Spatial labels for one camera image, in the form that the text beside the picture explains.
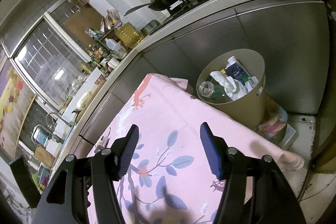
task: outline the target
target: screw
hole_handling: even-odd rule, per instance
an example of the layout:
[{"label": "screw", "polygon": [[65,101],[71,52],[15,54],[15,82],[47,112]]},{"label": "screw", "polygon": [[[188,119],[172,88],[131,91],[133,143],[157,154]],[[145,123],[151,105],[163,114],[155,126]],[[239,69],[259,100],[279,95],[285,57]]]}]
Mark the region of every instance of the screw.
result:
[{"label": "screw", "polygon": [[67,162],[73,161],[74,159],[75,159],[75,156],[74,156],[74,155],[68,155],[68,156],[65,158],[65,160],[66,160]]},{"label": "screw", "polygon": [[265,156],[263,156],[263,159],[264,159],[264,161],[266,161],[266,162],[271,162],[271,161],[272,161],[272,157],[269,156],[269,155],[265,155]]},{"label": "screw", "polygon": [[110,148],[104,148],[101,153],[104,155],[104,156],[107,156],[107,155],[110,155],[111,154],[111,149]]},{"label": "screw", "polygon": [[229,147],[229,148],[227,149],[227,152],[228,152],[230,155],[236,155],[237,152],[238,152],[238,150],[237,150],[236,148],[234,148],[234,147]]}]

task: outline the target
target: blue leaf print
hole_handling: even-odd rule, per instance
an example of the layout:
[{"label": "blue leaf print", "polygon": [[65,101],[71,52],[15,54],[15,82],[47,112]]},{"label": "blue leaf print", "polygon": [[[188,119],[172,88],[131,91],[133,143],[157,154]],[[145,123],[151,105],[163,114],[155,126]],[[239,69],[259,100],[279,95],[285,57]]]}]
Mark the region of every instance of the blue leaf print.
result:
[{"label": "blue leaf print", "polygon": [[162,223],[162,218],[157,218],[154,220],[154,224],[161,224]]},{"label": "blue leaf print", "polygon": [[192,156],[180,156],[173,160],[171,163],[177,169],[182,169],[188,167],[194,161],[194,157]]},{"label": "blue leaf print", "polygon": [[211,221],[215,220],[216,214],[217,214],[217,210],[212,213],[211,218],[210,218]]},{"label": "blue leaf print", "polygon": [[177,140],[177,130],[174,130],[172,133],[170,133],[168,137],[167,146],[168,147],[173,146],[176,140]]},{"label": "blue leaf print", "polygon": [[165,194],[165,202],[170,208],[177,210],[187,210],[187,206],[182,199],[172,194]]},{"label": "blue leaf print", "polygon": [[140,163],[138,165],[138,170],[140,170],[141,168],[147,167],[148,164],[149,164],[149,160],[140,161]]},{"label": "blue leaf print", "polygon": [[156,185],[156,197],[158,199],[163,198],[166,193],[167,185],[166,185],[166,178],[162,176],[157,185]]},{"label": "blue leaf print", "polygon": [[166,166],[166,171],[169,175],[177,176],[176,170],[170,165]]},{"label": "blue leaf print", "polygon": [[125,206],[127,211],[129,211],[130,213],[134,213],[134,206],[132,202],[125,200]]},{"label": "blue leaf print", "polygon": [[138,158],[140,158],[139,154],[138,153],[134,153],[132,159],[136,160]]},{"label": "blue leaf print", "polygon": [[151,177],[149,177],[149,176],[142,177],[142,181],[143,181],[144,186],[146,186],[148,188],[152,187]]},{"label": "blue leaf print", "polygon": [[144,185],[144,181],[143,181],[142,176],[139,176],[139,182],[140,182],[140,186],[142,187]]}]

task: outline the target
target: faucet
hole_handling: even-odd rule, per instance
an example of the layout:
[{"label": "faucet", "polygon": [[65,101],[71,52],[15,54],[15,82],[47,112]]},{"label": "faucet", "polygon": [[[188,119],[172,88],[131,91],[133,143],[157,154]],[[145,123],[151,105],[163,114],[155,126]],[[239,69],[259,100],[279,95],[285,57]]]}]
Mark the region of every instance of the faucet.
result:
[{"label": "faucet", "polygon": [[33,143],[37,143],[38,141],[34,138],[34,135],[36,132],[42,132],[44,135],[47,136],[48,139],[51,138],[51,136],[53,136],[56,139],[57,143],[64,143],[64,140],[61,139],[58,135],[50,132],[49,130],[47,130],[44,126],[38,124],[36,127],[34,127],[33,133],[31,134],[31,141]]},{"label": "faucet", "polygon": [[72,127],[72,124],[70,122],[67,122],[66,120],[64,120],[57,112],[49,112],[45,118],[45,122],[47,124],[47,127],[50,128],[52,130],[52,128],[54,129],[55,127],[55,124],[49,124],[48,122],[48,116],[51,115],[51,114],[54,114],[56,115],[59,119],[61,119],[63,122],[65,122],[65,124],[68,126],[68,127]]}]

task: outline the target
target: pan handle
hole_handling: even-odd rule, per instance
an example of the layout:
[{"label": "pan handle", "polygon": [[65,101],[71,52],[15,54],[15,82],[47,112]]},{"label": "pan handle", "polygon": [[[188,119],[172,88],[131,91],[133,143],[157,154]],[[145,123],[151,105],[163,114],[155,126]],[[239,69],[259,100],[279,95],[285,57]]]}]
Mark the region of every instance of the pan handle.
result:
[{"label": "pan handle", "polygon": [[142,8],[142,7],[148,6],[148,5],[151,5],[151,3],[146,3],[146,4],[139,5],[139,6],[135,6],[135,7],[131,8],[131,9],[129,9],[129,10],[125,13],[124,16],[129,15],[130,13],[135,12],[136,10],[138,10],[138,9],[140,9],[140,8]]}]

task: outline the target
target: window frame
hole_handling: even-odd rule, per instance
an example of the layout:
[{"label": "window frame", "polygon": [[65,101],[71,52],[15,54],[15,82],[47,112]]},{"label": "window frame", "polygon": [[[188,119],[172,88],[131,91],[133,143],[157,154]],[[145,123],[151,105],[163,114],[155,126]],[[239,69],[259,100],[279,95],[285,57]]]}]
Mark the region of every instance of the window frame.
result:
[{"label": "window frame", "polygon": [[47,11],[45,11],[44,14],[41,15],[36,20],[36,22],[28,29],[28,31],[23,35],[18,44],[15,46],[12,53],[9,54],[6,51],[6,47],[3,47],[12,66],[16,69],[18,74],[25,80],[29,88],[35,93],[37,93],[45,102],[47,102],[50,107],[52,107],[54,110],[57,111],[59,111],[61,107],[38,86],[38,84],[34,81],[34,79],[29,75],[27,70],[20,63],[20,61],[17,58],[17,55],[19,54],[21,49],[25,46],[26,40],[36,29],[36,27],[41,22],[45,21],[50,26],[50,28],[53,29],[56,35],[58,35],[60,39],[62,39],[65,42],[65,44],[75,52],[75,54],[78,56],[78,59],[80,59],[84,63],[89,62],[91,60],[90,56],[80,46],[76,44],[76,42],[65,32],[65,30],[62,29],[62,27],[50,15],[51,12],[53,12],[56,8],[62,5],[65,1],[67,0],[59,0]]}]

